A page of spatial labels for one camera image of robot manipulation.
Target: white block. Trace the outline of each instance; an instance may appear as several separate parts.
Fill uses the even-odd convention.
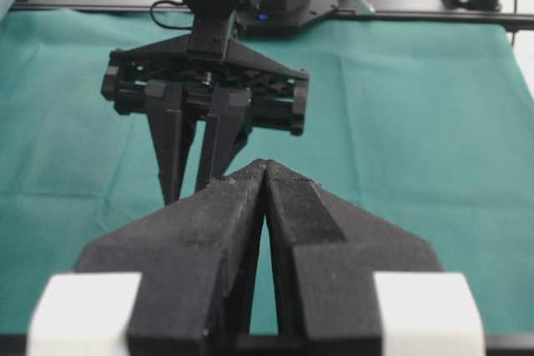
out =
[[[141,273],[58,274],[28,330],[27,356],[128,356],[126,328]]]
[[[484,330],[459,273],[375,273],[383,356],[484,356]]]

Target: table surface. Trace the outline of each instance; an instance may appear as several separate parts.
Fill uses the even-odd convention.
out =
[[[26,329],[49,275],[87,241],[162,207],[146,119],[120,117],[99,89],[110,49],[172,35],[143,14],[0,23],[0,332]],[[246,43],[306,68],[310,101],[304,136],[256,128],[229,171],[256,158],[300,171],[428,239],[466,274],[488,333],[534,331],[534,105],[506,33],[329,21]],[[185,195],[202,135],[200,125]],[[260,253],[252,326],[272,333],[266,233]]]

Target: green cloth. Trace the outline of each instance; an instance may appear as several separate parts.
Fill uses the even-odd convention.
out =
[[[173,34],[143,14],[0,25],[1,332],[26,329],[48,276],[87,241],[162,207],[146,118],[120,117],[99,90],[109,50]],[[229,171],[256,158],[297,169],[429,239],[468,277],[488,333],[534,331],[534,105],[502,28],[329,21],[246,42],[306,68],[310,100],[304,136],[256,128]],[[262,244],[256,333],[276,330]]]

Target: green tablecloth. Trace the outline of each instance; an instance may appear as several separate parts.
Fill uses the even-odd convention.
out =
[[[0,332],[26,329],[49,274],[88,240],[162,207],[145,117],[120,117],[99,89],[110,49],[173,34],[139,14],[0,25]],[[303,137],[255,129],[229,170],[255,158],[299,170],[429,239],[467,275],[487,332],[534,331],[534,104],[504,31],[330,21],[247,43],[308,69],[310,100]],[[256,333],[275,331],[263,245]]]

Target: foam pad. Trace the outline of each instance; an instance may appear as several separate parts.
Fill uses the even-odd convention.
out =
[[[140,281],[140,273],[52,276],[33,313],[27,356],[128,356]]]
[[[459,273],[374,275],[383,356],[483,356],[481,317]]]

